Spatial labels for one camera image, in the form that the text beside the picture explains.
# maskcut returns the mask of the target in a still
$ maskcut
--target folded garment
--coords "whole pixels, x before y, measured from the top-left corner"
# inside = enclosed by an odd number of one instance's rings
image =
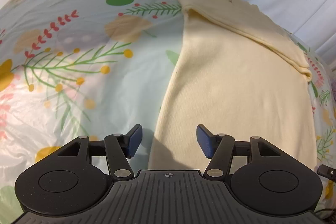
[[[209,162],[196,126],[236,140],[261,136],[313,169],[316,143],[304,53],[256,5],[179,0],[182,50],[166,91],[150,169],[201,169]]]

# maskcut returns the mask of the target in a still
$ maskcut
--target crosshair symbol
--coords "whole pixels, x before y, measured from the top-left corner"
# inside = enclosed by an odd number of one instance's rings
[[[164,174],[164,175],[169,179],[174,176],[172,173],[167,173],[167,174]]]

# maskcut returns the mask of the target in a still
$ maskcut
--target yellow cloth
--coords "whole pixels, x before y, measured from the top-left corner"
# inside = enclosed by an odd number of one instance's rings
[[[236,140],[261,136],[313,169],[315,130],[304,53],[256,5],[179,0],[180,57],[163,100],[149,169],[201,169],[196,126]]]

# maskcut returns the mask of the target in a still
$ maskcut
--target fabric fold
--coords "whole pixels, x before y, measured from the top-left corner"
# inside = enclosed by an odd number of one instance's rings
[[[261,136],[316,166],[304,53],[257,6],[241,0],[179,0],[180,57],[154,134],[149,169],[201,169],[209,160],[196,126],[236,140]]]

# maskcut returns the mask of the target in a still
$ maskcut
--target silver screw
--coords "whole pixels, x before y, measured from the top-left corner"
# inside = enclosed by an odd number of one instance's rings
[[[114,172],[114,175],[118,178],[125,178],[128,177],[131,174],[131,172],[127,169],[119,169],[116,172]]]
[[[220,177],[224,173],[223,173],[222,170],[219,170],[219,169],[210,169],[210,170],[207,171],[207,174],[211,177]]]

